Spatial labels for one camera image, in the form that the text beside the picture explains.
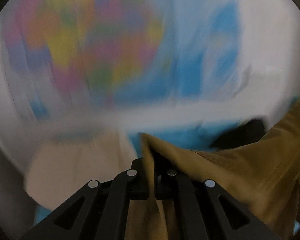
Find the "mustard brown shirt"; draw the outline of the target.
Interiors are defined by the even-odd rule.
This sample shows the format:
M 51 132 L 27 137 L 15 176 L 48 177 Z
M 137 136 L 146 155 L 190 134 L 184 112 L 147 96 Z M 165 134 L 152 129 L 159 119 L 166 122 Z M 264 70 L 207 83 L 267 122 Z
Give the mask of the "mustard brown shirt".
M 281 239 L 292 236 L 300 189 L 300 99 L 258 142 L 215 153 L 179 148 L 141 135 L 143 166 L 154 189 L 156 150 L 190 178 L 214 180 Z

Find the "blue bed sheet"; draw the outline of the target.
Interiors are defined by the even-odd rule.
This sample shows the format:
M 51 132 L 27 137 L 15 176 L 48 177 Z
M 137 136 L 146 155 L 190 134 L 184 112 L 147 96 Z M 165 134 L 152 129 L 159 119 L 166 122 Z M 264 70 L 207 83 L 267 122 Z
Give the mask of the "blue bed sheet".
M 240 124 L 239 121 L 215 121 L 204 122 L 201 124 L 190 124 L 185 126 L 175 126 L 165 129 L 150 129 L 145 131 L 161 140 L 165 140 L 177 147 L 199 150 L 212 151 L 210 144 L 217 139 L 222 133 L 236 128 Z M 134 146 L 137 156 L 142 157 L 140 133 L 138 131 L 128 132 L 128 138 Z M 38 204 L 34 215 L 34 226 L 41 222 L 51 213 Z

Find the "black garment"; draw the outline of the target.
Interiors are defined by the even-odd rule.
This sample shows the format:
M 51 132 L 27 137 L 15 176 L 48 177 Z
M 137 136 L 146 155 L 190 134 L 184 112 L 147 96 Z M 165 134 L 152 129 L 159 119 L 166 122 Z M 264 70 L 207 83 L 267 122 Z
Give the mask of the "black garment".
M 258 142 L 266 134 L 262 118 L 253 118 L 220 134 L 210 144 L 211 149 L 229 150 Z

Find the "colourful wall map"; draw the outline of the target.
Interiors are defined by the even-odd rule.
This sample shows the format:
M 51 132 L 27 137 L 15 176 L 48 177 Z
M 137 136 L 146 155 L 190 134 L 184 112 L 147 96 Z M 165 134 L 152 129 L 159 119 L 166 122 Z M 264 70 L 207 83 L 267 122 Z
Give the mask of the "colourful wall map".
M 228 100 L 242 83 L 237 0 L 10 0 L 4 72 L 20 118 Z

